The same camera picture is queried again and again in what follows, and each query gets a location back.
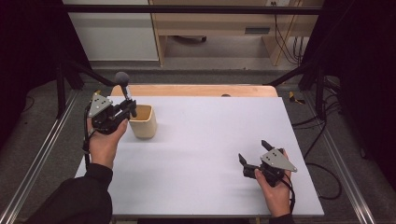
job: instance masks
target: person's left hand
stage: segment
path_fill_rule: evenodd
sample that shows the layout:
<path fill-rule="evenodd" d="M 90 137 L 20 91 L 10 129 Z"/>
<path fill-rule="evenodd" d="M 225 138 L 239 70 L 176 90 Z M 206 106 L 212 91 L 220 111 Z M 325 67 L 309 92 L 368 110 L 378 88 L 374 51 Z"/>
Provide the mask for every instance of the person's left hand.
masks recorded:
<path fill-rule="evenodd" d="M 111 134 L 94 132 L 90 139 L 90 152 L 92 163 L 104 165 L 113 169 L 114 159 L 116 158 L 117 146 L 121 137 L 124 135 L 128 124 L 128 119 L 123 120 L 118 129 Z M 87 119 L 88 130 L 92 129 L 92 120 Z"/>

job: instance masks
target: white cabinet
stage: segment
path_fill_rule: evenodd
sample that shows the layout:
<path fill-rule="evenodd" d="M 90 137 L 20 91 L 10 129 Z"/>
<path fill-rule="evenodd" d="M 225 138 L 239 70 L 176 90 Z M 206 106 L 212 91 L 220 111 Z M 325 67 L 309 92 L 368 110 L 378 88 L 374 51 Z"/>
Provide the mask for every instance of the white cabinet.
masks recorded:
<path fill-rule="evenodd" d="M 147 5 L 147 0 L 64 0 L 64 4 Z M 148 13 L 69 13 L 88 59 L 158 61 Z"/>

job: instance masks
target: power cord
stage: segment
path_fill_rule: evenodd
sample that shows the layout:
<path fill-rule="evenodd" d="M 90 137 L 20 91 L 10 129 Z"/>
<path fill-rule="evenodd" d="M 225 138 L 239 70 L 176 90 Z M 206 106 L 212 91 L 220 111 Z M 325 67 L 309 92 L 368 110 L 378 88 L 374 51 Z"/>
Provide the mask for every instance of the power cord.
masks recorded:
<path fill-rule="evenodd" d="M 284 179 L 281 179 L 280 181 L 286 185 L 286 187 L 289 188 L 290 192 L 291 192 L 291 198 L 290 198 L 290 213 L 293 213 L 294 210 L 294 205 L 296 203 L 296 194 L 294 193 L 294 189 L 293 189 L 293 184 L 291 183 L 291 179 L 288 175 L 285 174 L 285 176 L 288 178 L 290 184 L 288 182 L 286 182 Z"/>
<path fill-rule="evenodd" d="M 90 131 L 88 131 L 87 119 L 88 119 L 88 113 L 90 113 L 91 104 L 92 103 L 90 102 L 87 105 L 87 107 L 85 107 L 85 111 L 84 111 L 84 140 L 83 140 L 83 144 L 82 144 L 82 150 L 84 151 L 85 168 L 87 170 L 91 163 L 90 139 L 91 139 L 92 134 L 95 132 L 95 131 L 93 131 L 92 133 L 90 133 Z"/>
<path fill-rule="evenodd" d="M 334 97 L 334 96 L 336 97 L 337 95 L 336 95 L 336 94 L 332 94 L 332 95 L 329 95 L 328 97 L 326 97 L 326 99 L 324 100 L 324 104 L 327 104 L 328 100 L 329 100 L 331 97 Z M 305 160 L 306 157 L 309 155 L 309 153 L 312 151 L 312 149 L 313 149 L 315 143 L 319 140 L 319 138 L 320 138 L 321 135 L 323 134 L 323 132 L 324 132 L 324 130 L 325 130 L 325 128 L 326 128 L 326 125 L 327 125 L 327 116 L 329 116 L 329 115 L 330 115 L 331 113 L 333 113 L 334 111 L 337 111 L 338 109 L 335 109 L 335 110 L 332 110 L 332 109 L 333 109 L 334 107 L 338 106 L 338 105 L 339 105 L 339 102 L 336 101 L 336 102 L 333 102 L 333 103 L 331 103 L 330 105 L 326 106 L 326 108 L 325 108 L 325 110 L 324 110 L 324 111 L 325 111 L 325 118 L 324 118 L 323 122 L 321 122 L 321 123 L 319 123 L 319 124 L 317 124 L 317 125 L 299 128 L 299 129 L 307 129 L 307 128 L 312 128 L 312 127 L 316 127 L 316 126 L 323 125 L 323 126 L 321 127 L 321 129 L 320 129 L 319 134 L 317 135 L 317 137 L 315 138 L 315 140 L 313 141 L 313 143 L 311 144 L 311 146 L 308 148 L 308 150 L 305 152 L 305 154 L 304 154 L 304 160 Z M 311 118 L 311 119 L 307 119 L 307 120 L 304 120 L 304 121 L 302 121 L 302 122 L 294 123 L 294 124 L 292 124 L 293 129 L 294 129 L 294 130 L 298 130 L 297 128 L 294 128 L 294 127 L 297 127 L 297 126 L 300 126 L 300 125 L 303 125 L 303 124 L 312 122 L 312 121 L 317 120 L 317 119 L 318 119 L 318 116 L 314 116 L 314 117 Z M 323 196 L 323 195 L 319 195 L 319 196 L 318 196 L 319 198 L 324 199 L 324 200 L 336 200 L 336 199 L 338 199 L 338 198 L 341 196 L 341 194 L 342 194 L 342 184 L 341 184 L 340 179 L 338 178 L 338 176 L 337 176 L 335 173 L 333 173 L 332 171 L 330 171 L 330 170 L 327 169 L 326 167 L 321 166 L 321 165 L 318 165 L 318 164 L 313 163 L 313 162 L 306 162 L 305 164 L 308 165 L 308 166 L 315 166 L 315 167 L 317 167 L 317 168 L 319 168 L 319 169 L 321 169 L 321 170 L 327 172 L 327 173 L 330 174 L 330 175 L 335 179 L 335 181 L 337 182 L 338 190 L 337 190 L 337 193 L 336 193 L 334 196 Z"/>
<path fill-rule="evenodd" d="M 300 47 L 298 53 L 296 53 L 297 49 L 297 40 L 300 37 Z M 303 44 L 304 44 L 304 37 L 303 36 L 295 36 L 293 42 L 293 57 L 297 61 L 297 64 L 300 66 L 301 61 L 303 60 Z"/>
<path fill-rule="evenodd" d="M 313 162 L 306 162 L 305 164 L 306 164 L 306 165 L 310 165 L 310 166 L 316 166 L 316 167 L 318 167 L 318 168 L 320 168 L 320 169 L 326 171 L 327 173 L 329 173 L 330 175 L 332 175 L 332 177 L 334 177 L 335 181 L 337 182 L 337 185 L 338 185 L 338 192 L 337 192 L 337 194 L 336 194 L 335 196 L 322 196 L 322 195 L 319 195 L 319 198 L 325 199 L 325 200 L 336 200 L 336 199 L 338 199 L 338 198 L 341 196 L 341 193 L 343 192 L 343 187 L 342 187 L 342 185 L 341 185 L 340 179 L 337 177 L 337 175 L 336 175 L 335 173 L 333 173 L 332 171 L 330 171 L 330 170 L 327 169 L 326 167 L 321 166 L 321 165 L 318 165 L 318 164 L 315 164 L 315 163 L 313 163 Z"/>
<path fill-rule="evenodd" d="M 271 3 L 271 6 L 272 6 L 272 7 L 276 7 L 276 2 L 272 2 L 272 3 Z M 298 54 L 298 55 L 295 53 L 296 44 L 297 44 L 297 37 L 294 38 L 293 56 L 292 56 L 291 53 L 290 53 L 290 51 L 289 51 L 289 49 L 288 49 L 287 41 L 285 40 L 285 38 L 283 38 L 283 35 L 282 35 L 282 34 L 280 33 L 280 31 L 279 31 L 279 27 L 278 27 L 278 25 L 277 25 L 277 15 L 276 15 L 276 14 L 274 15 L 274 18 L 275 18 L 275 40 L 276 40 L 276 43 L 279 45 L 281 51 L 283 52 L 283 54 L 284 54 L 285 57 L 286 57 L 286 60 L 288 60 L 289 63 L 300 65 L 301 60 L 302 60 L 302 58 L 303 58 L 303 56 L 302 56 L 302 51 L 303 51 L 304 38 L 301 37 L 301 40 L 300 40 L 300 49 L 299 49 L 299 54 Z M 279 43 L 279 41 L 277 40 L 277 34 L 279 34 L 279 36 L 280 36 L 280 38 L 281 38 L 281 40 L 282 40 L 282 45 L 281 45 L 281 44 Z"/>
<path fill-rule="evenodd" d="M 30 109 L 32 108 L 32 106 L 35 104 L 35 98 L 33 98 L 33 97 L 31 97 L 31 96 L 26 96 L 26 99 L 31 99 L 31 100 L 32 100 L 32 103 L 30 103 L 29 106 L 27 106 L 25 109 L 23 109 L 23 110 L 22 110 L 22 113 L 23 113 L 23 112 L 26 112 L 26 111 L 28 111 L 28 110 L 30 110 Z"/>

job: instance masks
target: black curtain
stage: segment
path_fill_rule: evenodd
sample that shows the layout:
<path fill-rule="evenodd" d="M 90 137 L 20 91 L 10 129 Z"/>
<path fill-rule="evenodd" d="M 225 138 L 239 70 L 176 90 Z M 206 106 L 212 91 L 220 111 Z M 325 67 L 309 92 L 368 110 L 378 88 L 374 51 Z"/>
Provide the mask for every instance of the black curtain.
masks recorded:
<path fill-rule="evenodd" d="M 348 5 L 335 0 L 326 3 Z M 313 57 L 340 15 L 318 18 L 305 61 Z M 354 1 L 330 38 L 320 66 L 326 76 L 339 77 L 341 101 L 361 147 L 396 189 L 396 1 Z"/>
<path fill-rule="evenodd" d="M 0 148 L 24 109 L 27 92 L 56 79 L 60 61 L 91 68 L 68 14 L 48 11 L 47 4 L 63 2 L 0 0 Z M 74 88 L 82 87 L 76 71 L 65 77 Z"/>

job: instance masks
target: aluminum rail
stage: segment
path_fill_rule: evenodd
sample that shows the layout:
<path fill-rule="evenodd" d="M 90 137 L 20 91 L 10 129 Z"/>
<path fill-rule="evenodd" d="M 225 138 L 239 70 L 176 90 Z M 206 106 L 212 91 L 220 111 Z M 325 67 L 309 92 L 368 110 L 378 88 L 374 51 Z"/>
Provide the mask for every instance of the aluminum rail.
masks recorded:
<path fill-rule="evenodd" d="M 142 5 L 62 5 L 43 6 L 44 10 L 84 13 L 199 13 L 199 14 L 272 14 L 323 15 L 339 10 L 321 7 L 228 7 L 228 6 L 142 6 Z"/>
<path fill-rule="evenodd" d="M 312 94 L 304 93 L 304 98 L 307 99 L 307 103 L 309 108 L 311 109 L 313 114 L 316 114 L 315 108 L 313 107 L 314 100 L 312 99 Z M 369 206 L 359 190 L 358 185 L 356 184 L 352 173 L 350 173 L 347 168 L 347 164 L 345 163 L 340 150 L 337 145 L 332 140 L 332 136 L 330 135 L 328 130 L 325 130 L 323 133 L 323 139 L 325 144 L 327 145 L 327 149 L 329 152 L 329 156 L 332 160 L 335 170 L 337 174 L 340 176 L 340 180 L 343 184 L 344 190 L 352 203 L 353 209 L 355 210 L 356 216 L 358 217 L 361 224 L 375 224 L 375 219 L 373 214 L 370 211 Z"/>
<path fill-rule="evenodd" d="M 71 92 L 67 100 L 66 110 L 60 118 L 55 120 L 51 130 L 49 131 L 49 134 L 47 135 L 46 140 L 38 151 L 35 160 L 33 161 L 20 186 L 18 187 L 17 192 L 14 194 L 7 208 L 1 214 L 0 224 L 13 223 L 17 218 L 17 215 L 21 211 L 21 207 L 23 206 L 24 201 L 29 195 L 30 190 L 35 183 L 35 180 L 37 179 L 48 155 L 52 150 L 53 145 L 55 144 L 56 139 L 59 136 L 59 133 L 61 132 L 67 118 L 69 117 L 69 114 L 73 108 L 77 96 L 78 91 Z"/>

